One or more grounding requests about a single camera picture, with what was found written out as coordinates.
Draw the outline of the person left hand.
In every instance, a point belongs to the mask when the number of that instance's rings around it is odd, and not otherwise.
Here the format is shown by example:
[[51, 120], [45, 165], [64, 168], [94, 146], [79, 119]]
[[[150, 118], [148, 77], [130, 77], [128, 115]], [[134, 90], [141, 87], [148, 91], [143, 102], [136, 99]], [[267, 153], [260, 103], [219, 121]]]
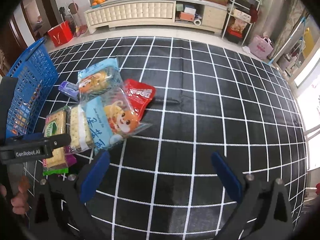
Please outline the person left hand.
[[25, 215], [29, 211], [28, 190], [30, 183], [26, 176], [22, 176], [18, 184], [17, 194], [11, 198], [12, 211], [16, 215]]

